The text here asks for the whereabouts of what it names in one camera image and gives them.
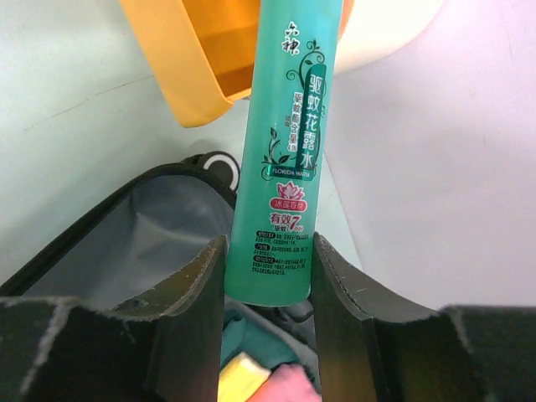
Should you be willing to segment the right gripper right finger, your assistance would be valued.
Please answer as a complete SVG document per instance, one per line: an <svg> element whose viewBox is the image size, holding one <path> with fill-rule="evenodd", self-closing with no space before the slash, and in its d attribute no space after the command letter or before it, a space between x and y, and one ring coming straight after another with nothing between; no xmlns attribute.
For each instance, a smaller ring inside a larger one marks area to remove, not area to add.
<svg viewBox="0 0 536 402"><path fill-rule="evenodd" d="M312 305L326 401L532 401L533 307L432 310L314 238Z"/></svg>

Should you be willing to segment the teal tube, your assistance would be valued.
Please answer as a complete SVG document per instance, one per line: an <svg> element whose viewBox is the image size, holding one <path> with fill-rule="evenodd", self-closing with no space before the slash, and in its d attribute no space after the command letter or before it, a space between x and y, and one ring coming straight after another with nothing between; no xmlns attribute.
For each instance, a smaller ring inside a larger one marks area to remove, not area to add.
<svg viewBox="0 0 536 402"><path fill-rule="evenodd" d="M311 289L327 114L343 3L264 1L224 276L245 304L286 307Z"/></svg>

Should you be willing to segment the pink cloth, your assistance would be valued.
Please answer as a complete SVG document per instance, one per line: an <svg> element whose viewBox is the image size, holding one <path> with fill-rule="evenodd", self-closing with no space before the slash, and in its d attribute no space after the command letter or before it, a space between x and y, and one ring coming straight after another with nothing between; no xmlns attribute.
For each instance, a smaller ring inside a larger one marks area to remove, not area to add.
<svg viewBox="0 0 536 402"><path fill-rule="evenodd" d="M321 402L304 368L282 364L248 398L249 402Z"/></svg>

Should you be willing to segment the pink and teal children's suitcase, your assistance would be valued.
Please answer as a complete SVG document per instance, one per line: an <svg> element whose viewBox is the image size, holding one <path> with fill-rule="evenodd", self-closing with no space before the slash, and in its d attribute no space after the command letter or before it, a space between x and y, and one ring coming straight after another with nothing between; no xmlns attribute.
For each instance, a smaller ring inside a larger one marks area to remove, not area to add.
<svg viewBox="0 0 536 402"><path fill-rule="evenodd" d="M111 311L189 264L229 235L235 193L195 158L155 167L74 222L1 286L4 297L71 296ZM298 356L321 390L316 353L244 304L235 309L272 331Z"/></svg>

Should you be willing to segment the round pastel drawer cabinet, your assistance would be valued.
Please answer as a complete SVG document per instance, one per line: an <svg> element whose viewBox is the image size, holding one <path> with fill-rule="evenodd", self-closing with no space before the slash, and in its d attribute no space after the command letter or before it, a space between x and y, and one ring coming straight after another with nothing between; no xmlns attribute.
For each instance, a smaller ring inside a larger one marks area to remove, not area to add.
<svg viewBox="0 0 536 402"><path fill-rule="evenodd" d="M418 36L440 1L346 1L335 70L372 63ZM164 99L183 127L220 118L250 95L258 1L123 1Z"/></svg>

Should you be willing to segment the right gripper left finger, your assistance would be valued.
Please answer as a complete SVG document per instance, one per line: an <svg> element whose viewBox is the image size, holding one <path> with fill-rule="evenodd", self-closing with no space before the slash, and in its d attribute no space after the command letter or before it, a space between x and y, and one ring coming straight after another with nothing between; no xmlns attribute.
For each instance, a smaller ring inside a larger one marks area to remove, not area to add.
<svg viewBox="0 0 536 402"><path fill-rule="evenodd" d="M102 311L71 296L1 300L4 401L214 401L225 237Z"/></svg>

